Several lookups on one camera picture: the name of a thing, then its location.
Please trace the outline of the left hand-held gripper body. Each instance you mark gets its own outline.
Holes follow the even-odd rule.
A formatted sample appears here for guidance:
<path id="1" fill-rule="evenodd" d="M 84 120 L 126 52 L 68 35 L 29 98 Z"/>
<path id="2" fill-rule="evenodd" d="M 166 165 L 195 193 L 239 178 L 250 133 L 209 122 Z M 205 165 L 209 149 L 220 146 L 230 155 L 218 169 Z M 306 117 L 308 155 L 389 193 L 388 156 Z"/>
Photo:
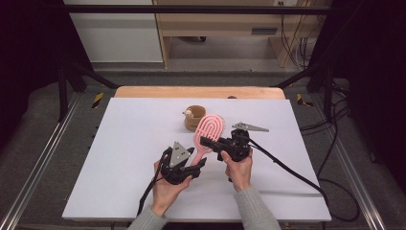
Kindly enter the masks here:
<path id="1" fill-rule="evenodd" d="M 197 178 L 200 175 L 200 169 L 193 170 L 191 166 L 187 167 L 188 160 L 187 149 L 179 142 L 174 142 L 173 147 L 168 147 L 164 151 L 161 175 L 172 185 L 182 183 L 188 176 Z"/>

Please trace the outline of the white cabinet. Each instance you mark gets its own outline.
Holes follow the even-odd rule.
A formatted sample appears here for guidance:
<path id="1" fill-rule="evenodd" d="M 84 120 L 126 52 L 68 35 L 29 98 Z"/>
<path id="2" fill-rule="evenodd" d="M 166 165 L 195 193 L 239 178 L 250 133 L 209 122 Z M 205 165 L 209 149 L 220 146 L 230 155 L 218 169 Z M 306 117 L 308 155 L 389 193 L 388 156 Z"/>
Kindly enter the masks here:
<path id="1" fill-rule="evenodd" d="M 162 62 L 153 13 L 71 13 L 92 63 Z"/>

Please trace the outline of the wooden table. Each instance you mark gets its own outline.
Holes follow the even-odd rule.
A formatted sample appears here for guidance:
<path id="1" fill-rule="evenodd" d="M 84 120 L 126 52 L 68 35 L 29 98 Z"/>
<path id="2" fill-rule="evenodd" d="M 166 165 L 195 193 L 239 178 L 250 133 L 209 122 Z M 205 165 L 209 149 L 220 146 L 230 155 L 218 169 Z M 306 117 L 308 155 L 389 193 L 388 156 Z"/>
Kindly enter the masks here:
<path id="1" fill-rule="evenodd" d="M 277 87 L 256 86 L 121 86 L 115 98 L 210 98 L 284 100 Z"/>

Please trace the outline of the person's right hand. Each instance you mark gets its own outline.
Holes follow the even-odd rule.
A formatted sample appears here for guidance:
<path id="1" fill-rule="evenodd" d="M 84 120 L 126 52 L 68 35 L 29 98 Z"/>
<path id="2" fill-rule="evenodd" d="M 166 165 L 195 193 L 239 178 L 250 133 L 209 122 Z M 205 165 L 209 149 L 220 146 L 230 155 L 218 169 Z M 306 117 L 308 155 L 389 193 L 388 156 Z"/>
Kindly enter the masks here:
<path id="1" fill-rule="evenodd" d="M 234 189 L 237 192 L 242 192 L 250 188 L 253 165 L 252 152 L 249 152 L 249 155 L 239 162 L 235 162 L 225 150 L 221 152 L 221 156 L 226 164 L 225 173 L 232 180 Z"/>

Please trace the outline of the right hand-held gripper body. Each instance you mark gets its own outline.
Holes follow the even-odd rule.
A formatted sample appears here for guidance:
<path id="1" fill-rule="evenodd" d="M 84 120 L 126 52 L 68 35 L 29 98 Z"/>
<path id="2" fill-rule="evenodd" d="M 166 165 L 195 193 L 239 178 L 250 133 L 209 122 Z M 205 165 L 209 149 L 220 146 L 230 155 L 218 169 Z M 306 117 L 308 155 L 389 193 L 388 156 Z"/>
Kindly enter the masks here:
<path id="1" fill-rule="evenodd" d="M 217 159 L 223 160 L 221 152 L 226 151 L 231 159 L 235 162 L 242 161 L 249 155 L 250 147 L 250 131 L 268 132 L 269 129 L 265 127 L 253 126 L 239 122 L 232 125 L 230 138 L 219 138 L 212 143 L 212 150 L 217 153 Z"/>

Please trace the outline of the wooden desk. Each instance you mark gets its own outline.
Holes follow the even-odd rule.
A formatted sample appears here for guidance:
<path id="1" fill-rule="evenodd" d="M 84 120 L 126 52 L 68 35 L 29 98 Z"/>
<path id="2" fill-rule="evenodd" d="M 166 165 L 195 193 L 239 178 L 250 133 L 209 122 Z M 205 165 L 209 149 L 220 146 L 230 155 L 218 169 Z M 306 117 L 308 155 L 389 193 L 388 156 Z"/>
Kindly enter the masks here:
<path id="1" fill-rule="evenodd" d="M 158 5 L 329 7 L 332 0 L 151 0 Z M 324 24 L 322 15 L 158 13 L 161 39 L 176 36 L 267 37 L 281 68 L 292 61 L 301 37 L 316 38 Z"/>

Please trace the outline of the aluminium rail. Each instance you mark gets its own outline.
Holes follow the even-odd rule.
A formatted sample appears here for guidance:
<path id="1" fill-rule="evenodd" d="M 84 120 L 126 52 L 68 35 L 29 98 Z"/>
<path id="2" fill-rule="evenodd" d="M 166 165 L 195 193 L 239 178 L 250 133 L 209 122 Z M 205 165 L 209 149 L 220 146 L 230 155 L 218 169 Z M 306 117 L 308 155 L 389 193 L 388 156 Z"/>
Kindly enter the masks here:
<path id="1" fill-rule="evenodd" d="M 369 225 L 370 230 L 387 230 L 382 217 L 376 209 L 372 198 L 363 183 L 358 171 L 352 164 L 348 153 L 338 136 L 338 129 L 336 126 L 327 129 L 331 144 L 336 151 L 337 158 L 340 162 L 342 170 L 346 179 L 351 187 L 353 195 L 358 202 L 361 212 Z"/>
<path id="2" fill-rule="evenodd" d="M 48 139 L 44 149 L 42 150 L 39 158 L 35 162 L 35 165 L 24 183 L 24 186 L 18 193 L 18 196 L 14 200 L 9 211 L 5 214 L 4 218 L 0 221 L 0 230 L 14 230 L 18 221 L 22 217 L 42 174 L 44 174 L 50 160 L 52 159 L 54 152 L 68 127 L 73 114 L 75 113 L 81 94 L 74 93 L 71 101 L 68 104 L 68 109 L 64 118 L 56 124 L 51 137 Z"/>

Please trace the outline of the yellow black tape marker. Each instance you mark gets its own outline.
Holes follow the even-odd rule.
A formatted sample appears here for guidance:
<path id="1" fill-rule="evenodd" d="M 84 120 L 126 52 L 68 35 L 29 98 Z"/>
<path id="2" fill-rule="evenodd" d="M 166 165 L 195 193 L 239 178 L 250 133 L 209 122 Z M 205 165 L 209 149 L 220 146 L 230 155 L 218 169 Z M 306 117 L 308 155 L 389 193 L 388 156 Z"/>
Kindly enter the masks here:
<path id="1" fill-rule="evenodd" d="M 103 97 L 103 93 L 102 93 L 102 92 L 98 93 L 98 94 L 96 95 L 95 100 L 93 101 L 91 107 L 92 107 L 92 108 L 97 108 L 97 107 L 99 106 L 101 100 L 102 100 L 102 97 Z"/>
<path id="2" fill-rule="evenodd" d="M 302 94 L 297 94 L 297 105 L 304 105 L 304 106 L 312 107 L 312 106 L 314 106 L 314 103 L 305 102 L 302 97 Z"/>

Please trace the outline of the person's left hand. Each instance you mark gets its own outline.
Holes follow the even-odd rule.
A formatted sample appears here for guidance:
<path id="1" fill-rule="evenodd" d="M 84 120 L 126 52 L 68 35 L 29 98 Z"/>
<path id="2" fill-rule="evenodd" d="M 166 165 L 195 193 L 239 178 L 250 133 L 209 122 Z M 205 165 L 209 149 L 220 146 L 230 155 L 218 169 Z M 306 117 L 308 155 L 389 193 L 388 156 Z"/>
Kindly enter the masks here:
<path id="1" fill-rule="evenodd" d="M 158 180 L 152 189 L 153 201 L 150 207 L 151 211 L 155 215 L 162 217 L 169 207 L 174 203 L 176 198 L 178 198 L 181 192 L 190 186 L 191 182 L 191 176 L 188 176 L 178 185 L 170 184 L 165 178 Z"/>

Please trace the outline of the black metal frame stand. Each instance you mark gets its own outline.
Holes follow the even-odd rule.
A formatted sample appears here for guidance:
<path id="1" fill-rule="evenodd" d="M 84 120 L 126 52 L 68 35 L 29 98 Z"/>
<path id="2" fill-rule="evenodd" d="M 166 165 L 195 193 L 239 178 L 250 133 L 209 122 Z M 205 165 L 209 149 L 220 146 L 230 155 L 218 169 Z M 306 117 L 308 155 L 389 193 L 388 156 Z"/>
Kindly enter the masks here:
<path id="1" fill-rule="evenodd" d="M 84 92 L 87 84 L 83 76 L 101 83 L 110 89 L 118 89 L 120 86 L 98 74 L 72 61 L 64 61 L 58 69 L 58 94 L 59 94 L 59 121 L 61 122 L 68 113 L 67 83 L 70 83 L 75 92 Z"/>
<path id="2" fill-rule="evenodd" d="M 308 93 L 318 93 L 321 88 L 324 88 L 323 114 L 329 122 L 332 121 L 332 83 L 333 77 L 330 67 L 323 61 L 317 61 L 303 71 L 295 74 L 280 83 L 275 84 L 275 87 L 284 89 L 292 83 L 301 80 L 305 77 L 310 77 L 306 86 Z"/>

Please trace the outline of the black horizontal bar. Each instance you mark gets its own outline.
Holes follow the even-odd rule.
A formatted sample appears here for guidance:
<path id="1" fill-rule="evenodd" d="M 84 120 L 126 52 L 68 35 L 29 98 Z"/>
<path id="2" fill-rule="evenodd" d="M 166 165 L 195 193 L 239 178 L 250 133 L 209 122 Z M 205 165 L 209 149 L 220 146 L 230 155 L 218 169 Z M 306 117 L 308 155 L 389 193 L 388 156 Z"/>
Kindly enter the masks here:
<path id="1" fill-rule="evenodd" d="M 148 6 L 148 5 L 64 5 L 68 12 L 83 13 L 218 13 L 218 14 L 305 14 L 333 13 L 333 8 L 243 7 L 243 6 Z"/>

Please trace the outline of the pink hairbrush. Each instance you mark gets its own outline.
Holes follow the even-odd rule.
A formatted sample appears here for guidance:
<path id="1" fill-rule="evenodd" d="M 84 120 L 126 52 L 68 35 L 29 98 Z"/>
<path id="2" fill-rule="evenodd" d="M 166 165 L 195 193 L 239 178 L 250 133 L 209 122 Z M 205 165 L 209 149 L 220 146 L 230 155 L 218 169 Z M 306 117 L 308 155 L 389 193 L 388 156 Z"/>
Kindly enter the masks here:
<path id="1" fill-rule="evenodd" d="M 224 120 L 216 114 L 206 115 L 200 120 L 193 135 L 193 143 L 197 153 L 191 162 L 192 166 L 196 165 L 203 158 L 204 154 L 212 152 L 210 148 L 200 143 L 200 138 L 206 137 L 212 141 L 217 141 L 224 130 L 224 126 Z"/>

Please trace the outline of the brown cup with animal figure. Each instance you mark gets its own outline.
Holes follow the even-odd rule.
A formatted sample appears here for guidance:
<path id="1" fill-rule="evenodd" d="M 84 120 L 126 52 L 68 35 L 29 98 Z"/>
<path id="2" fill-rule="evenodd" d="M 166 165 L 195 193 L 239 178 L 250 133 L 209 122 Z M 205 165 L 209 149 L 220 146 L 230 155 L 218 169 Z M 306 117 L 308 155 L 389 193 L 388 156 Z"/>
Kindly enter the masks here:
<path id="1" fill-rule="evenodd" d="M 201 105 L 191 105 L 183 112 L 185 119 L 185 128 L 189 131 L 195 131 L 201 119 L 206 115 L 206 109 Z"/>

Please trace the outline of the black curtain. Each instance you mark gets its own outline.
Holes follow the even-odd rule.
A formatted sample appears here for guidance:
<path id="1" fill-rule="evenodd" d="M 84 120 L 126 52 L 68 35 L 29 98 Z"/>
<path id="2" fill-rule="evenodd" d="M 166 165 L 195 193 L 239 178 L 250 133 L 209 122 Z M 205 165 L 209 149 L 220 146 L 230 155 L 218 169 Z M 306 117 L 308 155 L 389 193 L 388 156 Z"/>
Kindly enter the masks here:
<path id="1" fill-rule="evenodd" d="M 29 97 L 57 81 L 58 64 L 46 41 L 51 37 L 79 65 L 92 65 L 66 11 L 44 11 L 63 0 L 0 0 L 0 147 L 11 139 Z"/>
<path id="2" fill-rule="evenodd" d="M 312 62 L 350 82 L 350 106 L 406 192 L 406 0 L 332 0 Z"/>

